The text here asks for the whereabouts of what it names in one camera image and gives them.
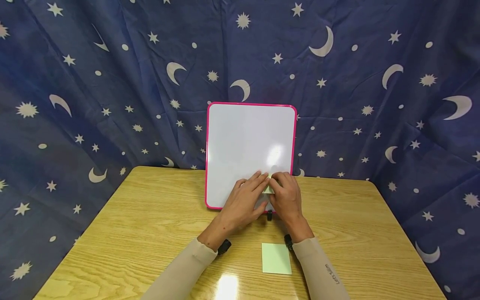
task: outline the crescent moon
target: crescent moon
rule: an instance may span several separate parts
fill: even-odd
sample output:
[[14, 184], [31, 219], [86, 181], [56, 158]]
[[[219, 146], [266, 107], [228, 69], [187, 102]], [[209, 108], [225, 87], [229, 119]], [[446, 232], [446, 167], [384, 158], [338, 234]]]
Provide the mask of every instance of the crescent moon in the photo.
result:
[[327, 33], [328, 33], [327, 42], [325, 43], [325, 45], [318, 49], [308, 46], [308, 48], [313, 54], [320, 57], [325, 57], [330, 52], [330, 50], [332, 50], [332, 46], [333, 46], [333, 32], [330, 29], [330, 27], [328, 26], [325, 26], [325, 27], [327, 28]]
[[96, 29], [95, 25], [93, 25], [93, 28], [95, 28], [95, 31], [96, 31], [96, 34], [98, 34], [98, 36], [100, 37], [100, 39], [102, 40], [102, 44], [97, 44], [97, 43], [94, 43], [95, 45], [99, 46], [100, 48], [102, 48], [103, 50], [105, 50], [106, 52], [110, 52], [110, 50], [107, 48], [107, 45], [105, 45], [105, 42], [103, 41], [102, 39], [102, 36], [100, 35], [100, 33], [98, 32], [98, 30]]
[[70, 107], [68, 106], [67, 102], [65, 102], [65, 100], [63, 100], [62, 97], [59, 97], [57, 95], [50, 95], [49, 99], [50, 99], [50, 102], [53, 105], [53, 108], [55, 108], [55, 104], [58, 104], [68, 112], [70, 117], [72, 116], [72, 112], [70, 111]]
[[168, 157], [165, 157], [165, 158], [166, 158], [167, 161], [168, 161], [168, 165], [162, 165], [162, 166], [167, 167], [167, 168], [173, 168], [173, 166], [174, 166], [174, 165], [173, 165], [173, 161], [172, 161], [170, 158], [168, 158]]
[[247, 100], [248, 96], [250, 96], [250, 85], [248, 84], [248, 82], [246, 82], [243, 79], [238, 79], [238, 80], [235, 80], [230, 87], [233, 87], [233, 86], [241, 87], [241, 89], [243, 90], [242, 102]]
[[432, 264], [440, 258], [440, 247], [437, 247], [437, 250], [435, 250], [434, 253], [427, 254], [423, 252], [418, 246], [417, 242], [415, 242], [415, 249], [417, 249], [417, 252], [420, 255], [421, 259], [427, 264]]
[[447, 101], [452, 101], [456, 104], [456, 111], [453, 115], [451, 115], [448, 118], [445, 118], [444, 120], [454, 120], [462, 117], [466, 113], [470, 111], [472, 108], [472, 99], [470, 99], [467, 96], [451, 96], [444, 98], [444, 100]]
[[90, 173], [88, 173], [88, 179], [89, 179], [91, 182], [93, 182], [93, 183], [99, 183], [99, 182], [103, 181], [103, 179], [105, 179], [105, 178], [107, 177], [107, 171], [108, 171], [108, 169], [105, 169], [105, 173], [103, 173], [103, 175], [100, 175], [100, 176], [95, 175], [95, 174], [93, 173], [93, 169], [94, 169], [94, 168], [92, 168], [92, 169], [90, 170]]
[[180, 85], [177, 80], [175, 79], [175, 71], [178, 69], [182, 69], [186, 71], [186, 69], [179, 63], [176, 62], [169, 62], [167, 65], [167, 74], [168, 77], [170, 78], [171, 81], [173, 81], [174, 84]]
[[392, 76], [393, 73], [395, 72], [402, 72], [403, 73], [403, 67], [402, 65], [395, 64], [391, 65], [384, 73], [384, 76], [382, 78], [382, 85], [384, 86], [384, 89], [387, 89], [387, 82], [388, 79], [390, 79], [390, 76]]
[[397, 146], [391, 146], [391, 147], [388, 147], [386, 150], [385, 150], [385, 157], [388, 159], [389, 162], [391, 162], [392, 164], [396, 164], [396, 162], [393, 160], [393, 157], [392, 157], [392, 153], [395, 149], [397, 149], [398, 147]]

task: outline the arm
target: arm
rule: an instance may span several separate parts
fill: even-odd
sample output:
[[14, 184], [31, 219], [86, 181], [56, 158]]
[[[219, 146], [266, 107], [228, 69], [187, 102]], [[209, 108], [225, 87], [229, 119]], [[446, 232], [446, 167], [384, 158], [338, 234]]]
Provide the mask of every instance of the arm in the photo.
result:
[[268, 185], [268, 174], [256, 172], [250, 179], [235, 183], [222, 211], [208, 227], [167, 266], [142, 300], [183, 300], [203, 271], [217, 256], [223, 241], [236, 228], [245, 226], [265, 211], [267, 202], [256, 209], [258, 197]]
[[292, 237], [293, 250], [302, 266], [312, 300], [347, 300], [347, 290], [328, 260], [301, 211], [301, 193], [295, 177], [275, 173], [269, 184], [275, 194], [270, 203]]

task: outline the wooden table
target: wooden table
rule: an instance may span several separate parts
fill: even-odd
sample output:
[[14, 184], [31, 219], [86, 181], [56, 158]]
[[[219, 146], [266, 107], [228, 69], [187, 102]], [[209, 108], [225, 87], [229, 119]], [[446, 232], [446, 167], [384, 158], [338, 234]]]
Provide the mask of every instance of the wooden table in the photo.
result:
[[[205, 172], [136, 167], [35, 299], [138, 299], [218, 213], [204, 204]], [[299, 177], [303, 213], [352, 299], [445, 299], [368, 181]], [[261, 243], [283, 243], [279, 220], [258, 221], [202, 274], [192, 299], [308, 299], [291, 276], [262, 273]]]

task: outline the pink whiteboard frame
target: pink whiteboard frame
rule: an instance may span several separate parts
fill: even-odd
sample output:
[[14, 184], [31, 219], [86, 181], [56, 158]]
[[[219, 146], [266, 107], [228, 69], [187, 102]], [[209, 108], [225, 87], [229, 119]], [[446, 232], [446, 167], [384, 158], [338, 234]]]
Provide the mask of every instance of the pink whiteboard frame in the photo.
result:
[[241, 102], [212, 102], [207, 108], [207, 149], [206, 149], [206, 159], [205, 159], [205, 205], [206, 207], [210, 209], [222, 209], [222, 207], [213, 207], [209, 206], [207, 203], [207, 176], [208, 176], [208, 126], [209, 126], [209, 120], [210, 120], [210, 107], [213, 104], [228, 104], [228, 105], [249, 105], [249, 106], [277, 106], [277, 107], [289, 107], [293, 108], [293, 111], [295, 112], [295, 119], [293, 123], [293, 141], [292, 141], [292, 160], [290, 162], [291, 167], [290, 167], [290, 174], [293, 172], [293, 155], [295, 151], [295, 133], [297, 132], [297, 109], [292, 106], [292, 105], [283, 105], [283, 104], [263, 104], [263, 103], [241, 103]]

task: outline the person's left hand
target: person's left hand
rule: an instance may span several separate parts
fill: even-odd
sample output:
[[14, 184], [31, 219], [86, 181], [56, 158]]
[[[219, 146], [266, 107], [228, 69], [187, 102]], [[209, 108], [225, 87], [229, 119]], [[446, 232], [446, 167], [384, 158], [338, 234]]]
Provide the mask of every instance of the person's left hand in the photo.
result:
[[267, 187], [268, 173], [257, 171], [248, 180], [240, 179], [235, 183], [227, 202], [219, 214], [223, 223], [232, 226], [232, 230], [250, 224], [265, 211], [267, 201], [255, 209], [258, 197]]

